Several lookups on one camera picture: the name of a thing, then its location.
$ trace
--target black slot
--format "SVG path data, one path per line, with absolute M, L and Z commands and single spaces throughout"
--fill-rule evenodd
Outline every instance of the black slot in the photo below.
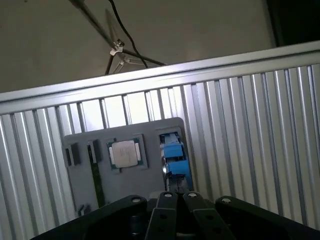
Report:
M 92 150 L 91 150 L 91 145 L 87 145 L 86 146 L 87 149 L 88 149 L 88 154 L 89 154 L 89 160 L 90 160 L 90 163 L 94 163 L 94 157 L 92 156 Z
M 65 153 L 66 153 L 66 160 L 68 161 L 68 166 L 71 166 L 72 162 L 71 162 L 71 156 L 70 156 L 69 148 L 65 149 Z

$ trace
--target aluminum panel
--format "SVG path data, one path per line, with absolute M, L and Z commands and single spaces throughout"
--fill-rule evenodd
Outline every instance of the aluminum panel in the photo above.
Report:
M 319 229 L 319 82 L 316 42 L 0 94 L 0 238 L 75 217 L 64 136 L 172 117 L 203 196 Z

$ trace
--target blue connector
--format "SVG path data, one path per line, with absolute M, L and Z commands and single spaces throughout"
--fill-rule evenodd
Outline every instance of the blue connector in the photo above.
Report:
M 161 135 L 160 138 L 167 170 L 172 174 L 185 175 L 189 189 L 193 190 L 189 159 L 178 134 L 176 132 L 167 133 Z

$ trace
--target white wall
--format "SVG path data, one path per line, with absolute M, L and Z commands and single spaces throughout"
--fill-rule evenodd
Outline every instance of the white wall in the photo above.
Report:
M 107 0 L 86 3 L 108 29 Z M 263 0 L 115 0 L 141 54 L 167 64 L 273 46 Z M 110 48 L 68 0 L 0 2 L 0 92 L 103 75 Z

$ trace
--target black cable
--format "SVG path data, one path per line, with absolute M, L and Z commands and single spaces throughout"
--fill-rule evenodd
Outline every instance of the black cable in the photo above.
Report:
M 130 34 L 128 33 L 127 29 L 125 28 L 125 26 L 123 25 L 120 17 L 119 17 L 119 14 L 118 14 L 118 11 L 116 9 L 116 5 L 114 3 L 113 0 L 108 0 L 110 3 L 111 3 L 111 6 L 112 6 L 112 10 L 114 12 L 114 15 L 116 17 L 116 20 L 118 21 L 118 23 L 120 24 L 120 27 L 122 28 L 122 30 L 124 31 L 125 35 L 129 38 L 131 44 L 132 44 L 132 47 L 133 47 L 133 50 L 135 51 L 135 53 L 137 54 L 137 56 L 141 59 L 141 61 L 143 62 L 143 65 L 145 66 L 145 68 L 147 69 L 148 68 L 148 65 L 146 64 L 145 60 L 143 59 L 143 57 L 140 55 L 140 53 L 138 52 L 137 48 L 136 48 L 136 45 L 135 45 L 135 42 L 134 40 L 132 39 L 132 37 L 130 36 Z
M 105 70 L 105 73 L 104 75 L 108 75 L 109 72 L 110 72 L 110 68 L 111 68 L 111 65 L 112 65 L 112 62 L 114 60 L 114 57 L 113 55 L 110 55 L 110 58 L 109 58 L 109 61 L 108 61 L 108 65 L 106 66 L 106 70 Z

